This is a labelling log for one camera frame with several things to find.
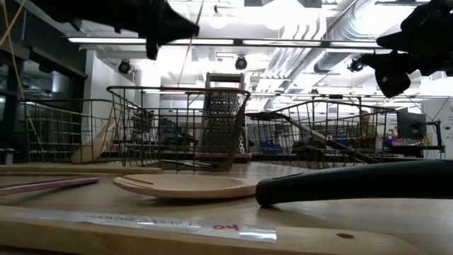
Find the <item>workbench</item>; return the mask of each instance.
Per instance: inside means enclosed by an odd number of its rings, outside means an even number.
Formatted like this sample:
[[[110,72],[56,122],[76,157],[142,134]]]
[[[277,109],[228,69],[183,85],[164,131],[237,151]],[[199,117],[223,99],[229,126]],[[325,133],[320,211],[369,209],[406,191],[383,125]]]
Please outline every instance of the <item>workbench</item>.
[[[253,162],[235,164],[230,172],[199,175],[266,179],[308,171],[291,166]],[[165,171],[163,174],[176,174]],[[193,174],[186,171],[179,174]],[[237,222],[247,225],[311,227],[390,234],[428,254],[453,254],[453,201],[409,199],[332,200],[260,208],[254,197],[193,202],[163,200],[129,193],[112,184],[116,175],[99,176],[97,184],[0,197],[0,205],[46,210],[148,215],[180,219]],[[0,176],[0,185],[47,181],[57,175]],[[0,254],[43,254],[0,247]]]

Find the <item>wire basket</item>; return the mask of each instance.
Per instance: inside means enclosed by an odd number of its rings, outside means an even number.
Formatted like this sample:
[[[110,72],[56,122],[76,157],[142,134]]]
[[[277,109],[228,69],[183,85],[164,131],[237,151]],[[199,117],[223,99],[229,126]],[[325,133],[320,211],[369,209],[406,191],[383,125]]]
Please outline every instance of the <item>wire basket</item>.
[[[247,91],[143,86],[107,90],[120,105],[111,118],[117,121],[123,165],[228,171],[240,154]],[[131,94],[140,106],[133,106],[124,96]],[[170,97],[162,103],[168,101],[169,107],[159,105],[159,95]],[[187,103],[176,105],[173,100]]]
[[[394,109],[329,100],[247,113],[262,162],[325,169],[381,163]]]
[[[71,107],[78,111],[63,110]],[[113,143],[115,107],[105,99],[26,100],[19,103],[18,136],[26,145],[17,162],[92,164],[119,160]]]

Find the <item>wooden board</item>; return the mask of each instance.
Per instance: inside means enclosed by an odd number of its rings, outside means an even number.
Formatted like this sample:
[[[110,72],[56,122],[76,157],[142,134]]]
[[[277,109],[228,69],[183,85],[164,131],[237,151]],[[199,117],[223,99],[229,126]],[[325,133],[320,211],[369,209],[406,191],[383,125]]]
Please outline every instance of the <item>wooden board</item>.
[[[163,198],[238,198],[255,194],[258,181],[213,176],[146,175],[117,177],[116,186],[148,196]]]
[[[0,186],[0,196],[6,196],[29,191],[40,191],[48,188],[62,188],[68,186],[80,186],[84,184],[97,183],[99,178],[67,178],[54,181],[40,181],[35,183],[23,183],[16,185]]]
[[[11,217],[33,209],[0,206],[0,245],[71,254],[216,255],[421,255],[385,234],[336,229],[276,227],[277,243],[86,223]]]
[[[115,129],[115,119],[111,118],[102,130],[91,140],[81,146],[72,156],[72,164],[82,164],[95,162],[107,149],[108,143],[112,140],[113,130]]]
[[[160,174],[156,167],[131,167],[101,165],[70,165],[70,164],[14,164],[0,166],[0,174],[8,173],[96,173],[96,174]]]

